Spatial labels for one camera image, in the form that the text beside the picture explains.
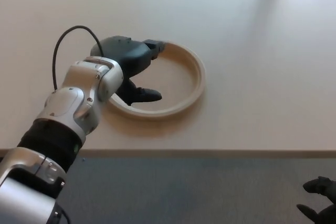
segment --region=wire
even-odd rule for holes
[[[53,55],[53,63],[52,63],[52,75],[53,75],[53,83],[54,83],[54,89],[57,90],[57,82],[56,82],[56,56],[57,56],[57,51],[58,51],[58,48],[59,48],[59,45],[61,44],[62,40],[64,39],[64,37],[70,33],[71,31],[75,30],[75,29],[84,29],[86,31],[88,31],[92,37],[95,39],[97,45],[98,45],[98,48],[100,50],[100,56],[101,57],[104,57],[104,53],[103,53],[103,49],[100,45],[100,42],[99,42],[99,39],[96,37],[96,35],[93,33],[93,31],[91,31],[90,28],[86,27],[86,26],[73,26],[71,28],[69,28],[68,30],[66,30],[62,35],[61,37],[59,37],[57,43],[56,43],[56,46],[55,46],[55,49],[54,49],[54,55]]]
[[[62,214],[63,214],[64,218],[66,218],[68,224],[71,224],[71,219],[70,219],[69,215],[67,214],[67,212],[65,212],[64,209],[62,209]]]

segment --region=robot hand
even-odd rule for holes
[[[298,204],[297,208],[316,224],[336,223],[336,182],[325,177],[318,177],[306,182],[303,188],[311,194],[326,196],[333,205],[317,213],[308,206]]]
[[[123,72],[123,82],[116,94],[127,104],[133,102],[154,102],[162,99],[161,94],[152,89],[137,88],[131,77],[144,71],[151,61],[164,50],[164,42],[145,40],[143,42],[128,37],[113,36],[100,42],[104,57],[116,61]],[[98,45],[91,50],[91,56],[101,56]]]

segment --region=gray carpet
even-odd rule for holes
[[[59,203],[74,224],[312,223],[296,204],[330,205],[302,188],[319,175],[336,160],[78,159]]]

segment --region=beige table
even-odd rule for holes
[[[161,38],[196,52],[207,90],[187,116],[134,122],[105,110],[87,156],[336,156],[336,0],[0,0],[0,149],[52,92],[60,34]],[[94,44],[61,45],[58,82]]]

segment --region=circular hoop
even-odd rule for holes
[[[186,59],[190,63],[190,66],[193,67],[195,72],[197,73],[195,77],[196,79],[195,89],[193,90],[191,95],[187,99],[183,100],[182,102],[178,103],[177,105],[171,108],[158,111],[146,111],[134,108],[132,106],[128,106],[125,103],[123,103],[123,101],[117,95],[113,95],[110,98],[109,102],[114,108],[116,108],[119,112],[122,112],[123,114],[130,116],[132,118],[161,120],[169,116],[178,114],[182,111],[185,111],[187,108],[189,108],[197,101],[197,99],[202,95],[205,88],[205,68],[203,63],[195,53],[193,53],[192,51],[190,51],[185,47],[167,42],[165,45],[165,51],[166,50],[180,51],[181,56],[186,57]]]

